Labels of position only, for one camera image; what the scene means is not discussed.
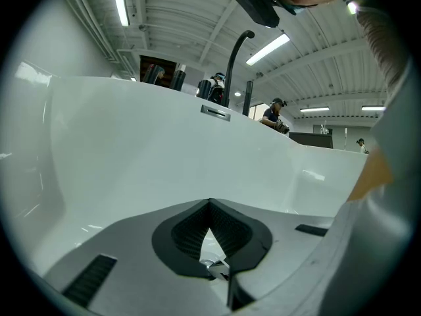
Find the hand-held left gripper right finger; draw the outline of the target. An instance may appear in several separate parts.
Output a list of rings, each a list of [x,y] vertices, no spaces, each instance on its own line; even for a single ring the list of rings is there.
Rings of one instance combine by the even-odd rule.
[[[282,213],[258,207],[221,201],[248,217],[265,224],[272,233],[272,246],[255,269],[237,275],[252,298],[259,300],[290,277],[320,243],[321,237],[296,230],[300,224],[328,229],[333,219],[312,215]]]

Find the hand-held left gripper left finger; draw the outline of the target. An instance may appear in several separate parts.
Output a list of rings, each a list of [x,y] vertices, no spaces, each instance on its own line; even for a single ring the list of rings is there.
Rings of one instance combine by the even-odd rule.
[[[104,228],[59,259],[45,281],[63,293],[99,255],[116,260],[83,316],[225,316],[226,299],[211,282],[180,276],[156,256],[152,234],[169,217],[194,206],[190,201],[129,217]]]

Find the chrome bathtub drain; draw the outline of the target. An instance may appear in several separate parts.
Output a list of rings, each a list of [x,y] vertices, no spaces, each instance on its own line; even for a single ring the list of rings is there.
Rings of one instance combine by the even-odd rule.
[[[207,271],[214,279],[229,281],[230,266],[224,260],[212,261],[210,259],[201,259],[200,263],[207,268]]]

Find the person's right forearm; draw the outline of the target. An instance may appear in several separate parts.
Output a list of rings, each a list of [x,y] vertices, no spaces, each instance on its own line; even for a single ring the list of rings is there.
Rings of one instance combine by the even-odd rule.
[[[392,182],[391,169],[387,164],[383,151],[378,146],[368,155],[356,184],[347,198],[347,202],[360,200],[371,190]]]

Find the white bathtub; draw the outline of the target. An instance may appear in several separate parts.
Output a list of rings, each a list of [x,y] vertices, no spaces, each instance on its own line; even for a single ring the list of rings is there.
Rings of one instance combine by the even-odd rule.
[[[1,79],[2,208],[39,276],[112,223],[187,201],[333,217],[366,161],[150,84],[53,76],[25,61]]]

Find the grey overflow plate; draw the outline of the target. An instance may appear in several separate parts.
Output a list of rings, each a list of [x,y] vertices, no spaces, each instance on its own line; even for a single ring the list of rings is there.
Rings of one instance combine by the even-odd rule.
[[[201,106],[201,112],[203,114],[206,114],[206,115],[209,115],[209,116],[212,116],[212,117],[216,117],[218,119],[222,119],[222,120],[225,120],[225,121],[228,121],[228,122],[230,122],[230,120],[231,120],[231,115],[229,113],[218,110],[218,109],[214,109],[214,108],[206,106],[206,105]]]

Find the black hand shower wand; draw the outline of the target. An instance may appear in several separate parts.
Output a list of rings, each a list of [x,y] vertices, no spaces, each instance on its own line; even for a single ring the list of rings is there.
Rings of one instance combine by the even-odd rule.
[[[245,115],[246,117],[249,116],[252,92],[253,92],[253,81],[250,80],[247,82],[247,85],[246,85],[245,99],[244,99],[243,110],[242,110],[242,114]]]

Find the black faucet knob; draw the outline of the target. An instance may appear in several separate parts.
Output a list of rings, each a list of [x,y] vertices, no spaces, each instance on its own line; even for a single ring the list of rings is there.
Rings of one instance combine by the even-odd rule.
[[[186,73],[182,70],[176,70],[170,83],[170,89],[180,91],[182,89]]]
[[[202,99],[208,99],[210,89],[211,89],[211,82],[209,80],[202,80],[200,81],[198,85],[196,96]]]

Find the black curved faucet spout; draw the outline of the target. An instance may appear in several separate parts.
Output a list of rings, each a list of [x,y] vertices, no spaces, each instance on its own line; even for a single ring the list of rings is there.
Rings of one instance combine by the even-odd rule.
[[[255,33],[251,30],[246,30],[244,31],[240,37],[237,39],[234,48],[232,49],[229,61],[228,61],[228,66],[227,66],[227,71],[226,71],[226,81],[224,83],[225,88],[224,88],[224,96],[222,99],[222,106],[224,107],[228,107],[229,105],[229,96],[230,96],[230,89],[231,89],[231,83],[232,83],[232,73],[233,73],[233,69],[234,69],[234,63],[235,63],[235,59],[237,57],[237,54],[241,48],[241,46],[243,45],[243,43],[245,42],[246,39],[253,39],[255,37]]]

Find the person's grey printed t-shirt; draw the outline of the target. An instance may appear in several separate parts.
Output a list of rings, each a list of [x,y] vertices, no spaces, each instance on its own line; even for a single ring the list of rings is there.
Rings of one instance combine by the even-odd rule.
[[[410,54],[395,23],[380,0],[350,0],[357,6],[357,21],[384,78],[389,96],[398,90]]]

